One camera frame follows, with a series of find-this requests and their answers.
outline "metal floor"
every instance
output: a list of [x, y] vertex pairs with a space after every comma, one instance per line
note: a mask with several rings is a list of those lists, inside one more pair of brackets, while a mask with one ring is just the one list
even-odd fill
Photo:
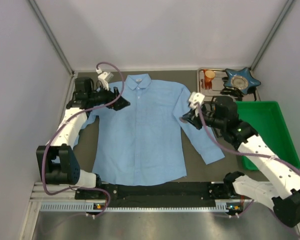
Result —
[[[49, 231], [73, 212], [41, 212], [38, 221]], [[255, 203], [241, 218], [209, 212], [106, 213], [100, 218], [76, 216], [42, 235], [37, 224], [32, 240], [297, 240], [263, 205]]]
[[[124, 72], [141, 74], [144, 72]], [[179, 82], [193, 92], [197, 91], [196, 71], [150, 71], [152, 79]], [[95, 72], [80, 73], [79, 77], [97, 79]], [[115, 81], [120, 80], [114, 74]], [[79, 144], [74, 148], [82, 169], [91, 171], [98, 143], [99, 121], [81, 131]], [[182, 131], [182, 149], [187, 177], [178, 182], [222, 181], [233, 171], [241, 171], [258, 181], [266, 178], [258, 171], [243, 169], [241, 158], [225, 154], [225, 158], [206, 165]], [[231, 146], [222, 139], [218, 141]], [[40, 212], [38, 221], [43, 228], [50, 230], [55, 224], [72, 215], [71, 212]], [[106, 213], [96, 220], [77, 216], [67, 220], [49, 235], [42, 235], [38, 224], [33, 240], [296, 240], [281, 224], [273, 218], [269, 210], [255, 203], [239, 219], [213, 216], [212, 213]]]

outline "cable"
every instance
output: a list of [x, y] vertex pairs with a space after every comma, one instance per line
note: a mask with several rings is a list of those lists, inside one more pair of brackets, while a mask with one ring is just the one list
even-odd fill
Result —
[[[206, 131], [206, 134], [208, 135], [208, 137], [210, 138], [210, 140], [215, 144], [217, 145], [220, 149], [224, 150], [225, 152], [228, 152], [228, 153], [231, 153], [231, 154], [234, 154], [234, 155], [238, 155], [238, 156], [252, 156], [252, 157], [261, 157], [261, 158], [271, 158], [270, 155], [266, 155], [266, 154], [259, 154], [259, 153], [244, 153], [244, 152], [238, 152], [238, 151], [235, 151], [235, 150], [232, 150], [232, 149], [229, 149], [223, 145], [221, 145], [220, 143], [218, 143], [215, 138], [211, 135], [211, 133], [209, 132], [209, 129], [208, 129], [208, 126], [205, 122], [205, 119], [204, 119], [204, 115], [202, 113], [202, 110], [201, 110], [201, 106], [200, 104], [198, 103], [197, 104], [197, 109], [198, 109], [198, 112], [199, 112], [199, 117], [200, 117], [200, 120], [201, 120], [201, 123], [202, 123], [202, 126], [204, 127], [204, 130]], [[291, 165], [290, 163], [276, 157], [274, 158], [274, 160], [278, 161], [279, 163], [282, 163], [284, 165], [286, 165], [288, 168], [292, 169], [296, 174], [298, 174], [300, 176], [300, 171], [295, 168], [293, 165]], [[252, 206], [252, 203], [254, 202], [254, 200], [252, 200], [248, 206], [241, 212], [238, 214], [238, 216], [242, 216], [251, 206]], [[280, 224], [282, 224], [286, 229], [289, 230], [289, 232], [295, 236], [297, 236], [298, 238], [300, 238], [300, 235], [298, 235], [292, 228], [284, 225], [279, 219], [278, 217], [275, 215], [275, 213], [269, 208], [271, 214], [280, 222]]]
[[102, 82], [100, 80], [96, 81], [95, 88], [98, 89], [98, 83], [100, 83], [100, 87], [102, 87]]
[[[238, 156], [251, 156], [251, 157], [261, 157], [261, 158], [271, 158], [270, 155], [266, 155], [266, 154], [260, 154], [260, 153], [248, 153], [248, 152], [238, 152], [238, 151], [235, 151], [235, 150], [232, 150], [232, 149], [229, 149], [223, 145], [221, 145], [220, 143], [218, 143], [215, 138], [212, 136], [212, 134], [209, 132], [209, 129], [208, 129], [208, 126], [205, 122], [205, 119], [204, 119], [204, 115], [202, 113], [202, 110], [201, 110], [201, 106], [200, 104], [198, 103], [197, 104], [197, 109], [198, 109], [198, 112], [199, 112], [199, 117], [200, 117], [200, 120], [201, 120], [201, 123], [202, 123], [202, 126], [204, 127], [205, 131], [206, 131], [206, 134], [208, 135], [208, 137], [210, 138], [210, 140], [215, 144], [217, 145], [220, 149], [224, 150], [225, 152], [228, 152], [228, 153], [231, 153], [231, 154], [234, 154], [234, 155], [238, 155]], [[293, 165], [291, 165], [290, 163], [276, 157], [274, 158], [274, 160], [278, 161], [279, 163], [282, 163], [284, 165], [286, 165], [288, 168], [292, 169], [296, 174], [298, 174], [300, 176], [300, 171]]]
[[94, 83], [94, 81], [90, 78], [90, 83], [91, 83], [91, 88], [92, 88], [92, 90], [94, 90], [94, 88], [95, 88], [95, 83]]
[[284, 225], [284, 224], [279, 220], [279, 218], [275, 215], [275, 213], [274, 213], [270, 208], [269, 208], [269, 211], [270, 211], [270, 213], [272, 214], [272, 216], [273, 216], [275, 219], [277, 219], [278, 222], [279, 222], [285, 229], [287, 229], [292, 235], [295, 235], [295, 236], [297, 236], [297, 237], [300, 239], [300, 235], [297, 234], [296, 231], [295, 231], [293, 228]]
[[[43, 186], [43, 189], [44, 189], [44, 192], [47, 194], [47, 195], [50, 195], [50, 196], [53, 196], [53, 195], [56, 195], [56, 194], [59, 194], [59, 193], [62, 193], [64, 191], [67, 191], [67, 190], [73, 190], [73, 188], [75, 188], [76, 186], [69, 186], [69, 187], [66, 187], [62, 190], [59, 190], [59, 191], [55, 191], [55, 192], [49, 192], [48, 189], [47, 189], [47, 183], [46, 183], [46, 178], [45, 178], [45, 173], [46, 173], [46, 161], [47, 161], [47, 154], [48, 154], [48, 150], [51, 146], [51, 143], [54, 141], [54, 139], [59, 135], [59, 133], [62, 131], [62, 129], [69, 123], [69, 121], [71, 121], [73, 118], [75, 118], [76, 116], [78, 116], [79, 114], [82, 114], [82, 113], [85, 113], [85, 112], [89, 112], [89, 111], [92, 111], [92, 110], [96, 110], [96, 109], [101, 109], [101, 108], [104, 108], [106, 106], [109, 106], [111, 104], [113, 104], [115, 101], [117, 101], [122, 93], [124, 92], [124, 88], [125, 88], [125, 79], [124, 79], [124, 76], [122, 74], [122, 72], [115, 66], [113, 65], [112, 63], [110, 62], [106, 62], [106, 61], [102, 61], [102, 62], [99, 62], [97, 65], [96, 65], [96, 68], [99, 67], [99, 65], [101, 64], [106, 64], [106, 65], [109, 65], [111, 67], [113, 67], [115, 70], [118, 71], [118, 73], [120, 74], [120, 77], [121, 77], [121, 81], [122, 81], [122, 89], [119, 93], [119, 95], [114, 99], [112, 100], [111, 102], [108, 102], [104, 105], [100, 105], [100, 106], [95, 106], [95, 107], [92, 107], [92, 108], [89, 108], [89, 109], [85, 109], [85, 110], [82, 110], [82, 111], [79, 111], [77, 112], [76, 114], [72, 115], [71, 117], [69, 117], [65, 123], [55, 132], [55, 134], [51, 137], [51, 139], [49, 140], [49, 142], [47, 143], [46, 147], [45, 147], [45, 150], [44, 150], [44, 153], [43, 153], [43, 159], [42, 159], [42, 169], [41, 169], [41, 176], [42, 176], [42, 186]], [[82, 190], [94, 190], [94, 191], [100, 191], [100, 192], [103, 192], [107, 197], [105, 198], [106, 199], [106, 202], [105, 202], [105, 205], [104, 205], [104, 208], [102, 209], [101, 212], [99, 212], [98, 215], [95, 215], [94, 218], [96, 217], [100, 217], [104, 212], [105, 210], [107, 209], [107, 207], [109, 206], [109, 203], [111, 201], [111, 196], [109, 194], [109, 192], [107, 192], [106, 190], [104, 189], [101, 189], [101, 188], [97, 188], [97, 187], [94, 187], [94, 188], [89, 188], [89, 187], [81, 187], [79, 186], [80, 189]], [[54, 229], [56, 229], [57, 227], [59, 227], [61, 224], [63, 224], [64, 222], [66, 222], [67, 220], [73, 218], [73, 217], [76, 217], [76, 216], [80, 216], [80, 215], [85, 215], [86, 213], [76, 213], [76, 214], [73, 214], [73, 215], [70, 215], [68, 217], [66, 217], [64, 220], [60, 221], [59, 223], [57, 223], [52, 229], [50, 229], [49, 231], [45, 232], [43, 230], [43, 226], [42, 226], [42, 222], [40, 223], [40, 230], [41, 230], [41, 233], [43, 235], [48, 235], [50, 234]]]
[[[125, 88], [125, 79], [124, 79], [124, 76], [122, 74], [122, 72], [115, 66], [113, 65], [112, 63], [110, 62], [106, 62], [106, 61], [102, 61], [102, 62], [99, 62], [96, 67], [98, 68], [99, 65], [101, 64], [107, 64], [111, 67], [113, 67], [115, 70], [118, 71], [118, 73], [120, 74], [120, 77], [121, 77], [121, 80], [122, 80], [122, 89], [119, 93], [119, 95], [114, 99], [112, 100], [111, 102], [108, 102], [107, 104], [104, 104], [104, 105], [100, 105], [100, 106], [95, 106], [95, 107], [92, 107], [92, 108], [89, 108], [89, 109], [85, 109], [85, 110], [82, 110], [82, 111], [79, 111], [77, 113], [75, 113], [74, 115], [72, 115], [71, 117], [69, 117], [65, 123], [63, 125], [61, 125], [61, 127], [59, 127], [59, 129], [54, 133], [54, 135], [51, 137], [51, 139], [48, 141], [48, 143], [46, 144], [46, 147], [45, 147], [45, 150], [44, 150], [44, 153], [43, 153], [43, 159], [42, 159], [42, 169], [41, 169], [41, 176], [42, 176], [42, 187], [44, 189], [44, 192], [49, 195], [49, 196], [53, 196], [53, 195], [56, 195], [56, 194], [59, 194], [59, 193], [62, 193], [64, 191], [67, 191], [69, 189], [71, 189], [70, 187], [66, 187], [62, 190], [59, 190], [59, 191], [55, 191], [55, 192], [49, 192], [48, 189], [47, 189], [47, 183], [46, 183], [46, 178], [45, 178], [45, 173], [46, 173], [46, 161], [47, 161], [47, 154], [48, 154], [48, 150], [51, 146], [51, 143], [54, 141], [54, 139], [59, 135], [59, 133], [62, 131], [62, 129], [64, 129], [64, 127], [68, 124], [69, 121], [71, 121], [72, 119], [74, 119], [76, 116], [82, 114], [82, 113], [85, 113], [85, 112], [90, 112], [92, 110], [96, 110], [96, 109], [101, 109], [101, 108], [104, 108], [104, 107], [107, 107], [111, 104], [113, 104], [115, 101], [117, 101], [123, 91], [124, 91], [124, 88]], [[97, 190], [99, 191], [99, 188], [89, 188], [89, 190]]]

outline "shirt sleeve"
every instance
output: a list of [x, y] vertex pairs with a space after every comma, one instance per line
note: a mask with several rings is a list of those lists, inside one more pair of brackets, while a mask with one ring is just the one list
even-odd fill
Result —
[[188, 106], [189, 97], [190, 91], [183, 86], [181, 94], [174, 106], [173, 115], [189, 138], [191, 144], [202, 156], [204, 162], [206, 164], [211, 164], [224, 158], [225, 155], [221, 149], [211, 141], [204, 128], [198, 130], [190, 123], [180, 121], [180, 117], [190, 111], [190, 107]]
[[[88, 119], [81, 126], [81, 129], [85, 129], [89, 124], [93, 124], [96, 121], [97, 116], [99, 116], [103, 112], [102, 109], [104, 109], [104, 108], [106, 108], [106, 107], [95, 109], [95, 110], [91, 111]], [[79, 141], [79, 135], [76, 137], [73, 146], [76, 146], [78, 144], [78, 141]]]

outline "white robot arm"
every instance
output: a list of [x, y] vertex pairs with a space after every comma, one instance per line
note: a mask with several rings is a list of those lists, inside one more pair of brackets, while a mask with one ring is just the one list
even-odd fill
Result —
[[[94, 106], [106, 104], [119, 96], [118, 88], [114, 87], [113, 92], [109, 88], [108, 80], [110, 73], [103, 72], [98, 80], [101, 82], [100, 89], [94, 89], [92, 79], [89, 77], [79, 77], [75, 80], [75, 92], [73, 99], [67, 104], [64, 118], [59, 128], [65, 127], [55, 136], [52, 141], [45, 160], [45, 181], [52, 185], [76, 185], [77, 187], [95, 188], [102, 182], [97, 174], [86, 172], [80, 169], [79, 163], [73, 152], [75, 140], [82, 125], [87, 120], [86, 109]], [[107, 106], [114, 111], [121, 110], [130, 105], [130, 102], [122, 96], [116, 102]], [[42, 176], [43, 158], [46, 146], [39, 146], [36, 150], [36, 158], [39, 171]]]
[[201, 129], [201, 112], [206, 125], [220, 129], [223, 138], [239, 153], [244, 153], [270, 182], [255, 181], [241, 172], [229, 173], [224, 178], [224, 184], [230, 194], [258, 201], [273, 209], [285, 225], [294, 227], [300, 222], [300, 175], [278, 161], [278, 156], [258, 132], [249, 123], [239, 119], [237, 104], [232, 98], [216, 97], [216, 101], [210, 103], [211, 110], [207, 110], [204, 98], [203, 94], [193, 92], [188, 100], [191, 110], [182, 119]]

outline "white wall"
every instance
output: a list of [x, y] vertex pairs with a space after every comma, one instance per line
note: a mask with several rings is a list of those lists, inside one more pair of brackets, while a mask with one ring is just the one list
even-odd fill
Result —
[[75, 70], [171, 70], [250, 66], [286, 0], [36, 2]]
[[0, 240], [18, 237], [69, 79], [27, 2], [0, 0]]
[[279, 102], [300, 158], [300, 0], [279, 28], [255, 70], [262, 100]]

